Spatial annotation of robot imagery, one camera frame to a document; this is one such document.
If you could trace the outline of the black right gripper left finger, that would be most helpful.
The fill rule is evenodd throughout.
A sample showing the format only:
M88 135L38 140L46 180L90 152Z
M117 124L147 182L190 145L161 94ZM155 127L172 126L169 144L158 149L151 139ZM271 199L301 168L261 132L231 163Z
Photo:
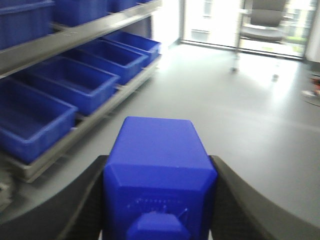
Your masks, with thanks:
M103 169L98 156L45 202L0 225L2 240L97 240L103 227Z

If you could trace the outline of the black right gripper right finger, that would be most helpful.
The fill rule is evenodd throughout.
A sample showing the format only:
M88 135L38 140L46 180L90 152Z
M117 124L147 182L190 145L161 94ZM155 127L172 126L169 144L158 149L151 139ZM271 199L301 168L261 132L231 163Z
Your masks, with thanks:
M218 177L210 225L215 240L318 240L320 228L278 206L210 155Z

